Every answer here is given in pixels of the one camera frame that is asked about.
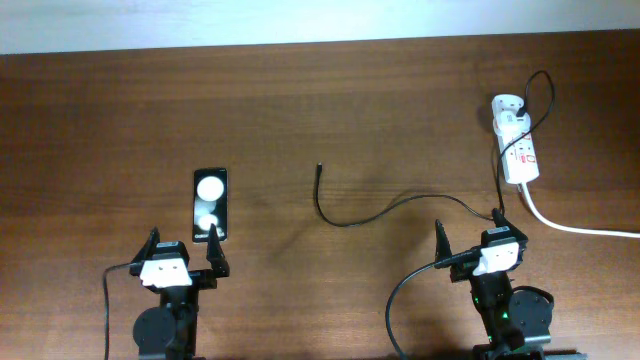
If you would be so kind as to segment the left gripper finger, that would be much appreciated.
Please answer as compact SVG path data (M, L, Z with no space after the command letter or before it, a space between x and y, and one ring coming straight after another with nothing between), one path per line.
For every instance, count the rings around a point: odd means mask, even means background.
M157 227L154 227L149 234L148 239L142 246L142 248L138 251L138 253L134 256L130 263L129 274L131 276L139 276L142 272L142 267L146 260L149 260L153 253L156 245L160 242L160 233Z
M230 266L221 248L217 228L214 225L209 229L206 259L216 277L230 276Z

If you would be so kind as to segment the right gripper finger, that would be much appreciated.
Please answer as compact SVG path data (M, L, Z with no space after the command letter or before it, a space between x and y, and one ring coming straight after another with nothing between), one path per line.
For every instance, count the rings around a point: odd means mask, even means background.
M435 220L435 234L436 234L436 250L435 250L435 262L439 264L448 264L449 259L452 257L450 242L448 240L446 231L442 222L439 219Z
M524 238L525 234L509 222L498 208L491 212L496 227L507 227L515 238Z

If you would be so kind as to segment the black smartphone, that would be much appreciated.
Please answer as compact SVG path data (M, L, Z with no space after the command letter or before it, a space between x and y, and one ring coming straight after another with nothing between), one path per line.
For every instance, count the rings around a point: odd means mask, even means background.
M194 243L205 243L213 229L221 241L228 238L228 194L226 168L201 168L193 172Z

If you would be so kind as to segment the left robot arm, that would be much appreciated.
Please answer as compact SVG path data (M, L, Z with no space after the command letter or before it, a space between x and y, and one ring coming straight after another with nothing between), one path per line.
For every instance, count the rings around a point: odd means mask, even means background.
M133 325L140 359L193 359L196 353L199 293L217 287L230 266L215 228L206 239L207 269L190 270L189 253L181 241L162 242L154 228L135 255L129 273L159 296L159 305L143 311Z

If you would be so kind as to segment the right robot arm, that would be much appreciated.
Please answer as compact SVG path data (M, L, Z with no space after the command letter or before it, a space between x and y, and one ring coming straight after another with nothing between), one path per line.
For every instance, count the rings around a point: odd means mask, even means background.
M470 283L489 339L473 347L475 359L543 359L543 346L551 342L554 298L539 288L511 285L509 273L523 262L528 237L499 210L492 216L494 227L481 233L481 243L458 254L436 221L435 267L449 269L453 283Z

